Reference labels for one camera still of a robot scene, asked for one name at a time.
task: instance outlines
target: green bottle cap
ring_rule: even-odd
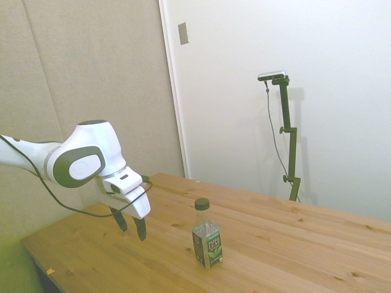
[[[209,199],[207,198],[199,198],[195,200],[194,203],[195,209],[198,211],[204,211],[210,207],[209,205]]]

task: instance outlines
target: black mount pole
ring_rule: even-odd
[[[292,183],[292,190],[289,197],[289,200],[296,201],[298,198],[300,178],[295,177],[296,169],[296,143],[298,138],[298,129],[291,127],[291,120],[289,115],[289,103],[288,103],[288,90],[289,77],[286,75],[283,78],[273,79],[271,82],[273,85],[280,86],[281,94],[281,106],[282,106],[282,117],[283,117],[283,127],[280,128],[280,133],[286,132],[290,134],[289,142],[289,166],[288,166],[288,177],[283,176],[284,182]]]

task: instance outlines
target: white wall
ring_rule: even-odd
[[[289,197],[257,81],[286,70],[301,200],[391,220],[390,1],[162,4],[190,178]],[[181,46],[182,22],[190,42]],[[269,86],[278,131],[279,91]],[[287,165],[289,135],[276,136]]]

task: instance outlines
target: light switch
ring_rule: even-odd
[[[178,25],[178,30],[181,45],[189,43],[188,25],[186,23],[181,23]]]

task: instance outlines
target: gray wall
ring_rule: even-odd
[[[5,0],[0,14],[0,134],[61,142],[104,119],[134,171],[184,175],[157,1]],[[97,202],[94,183],[49,186],[67,205]],[[41,292],[20,239],[70,213],[5,166],[0,208],[0,288]]]
[[[161,2],[191,179],[289,198],[257,81],[286,70],[301,200],[391,220],[390,1]],[[279,88],[269,88],[288,167]]]

